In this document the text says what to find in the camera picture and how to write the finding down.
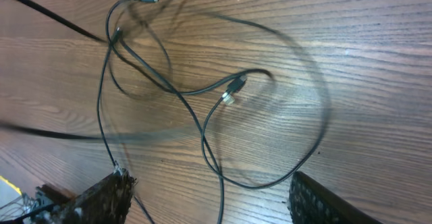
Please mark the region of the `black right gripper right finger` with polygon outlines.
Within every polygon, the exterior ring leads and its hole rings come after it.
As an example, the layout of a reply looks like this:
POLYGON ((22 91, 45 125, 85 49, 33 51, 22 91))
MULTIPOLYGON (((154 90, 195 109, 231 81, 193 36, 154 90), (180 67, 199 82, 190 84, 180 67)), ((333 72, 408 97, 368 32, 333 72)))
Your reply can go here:
POLYGON ((292 176, 288 209, 293 224, 380 224, 301 171, 292 176))

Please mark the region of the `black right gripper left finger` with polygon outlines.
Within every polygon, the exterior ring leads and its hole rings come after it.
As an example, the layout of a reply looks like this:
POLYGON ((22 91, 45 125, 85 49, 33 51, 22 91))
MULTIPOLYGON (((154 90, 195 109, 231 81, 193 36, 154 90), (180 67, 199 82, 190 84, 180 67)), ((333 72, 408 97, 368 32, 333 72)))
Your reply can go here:
POLYGON ((113 173, 79 195, 44 184, 36 189, 36 207, 31 223, 117 224, 124 223, 131 207, 135 179, 126 169, 113 173))

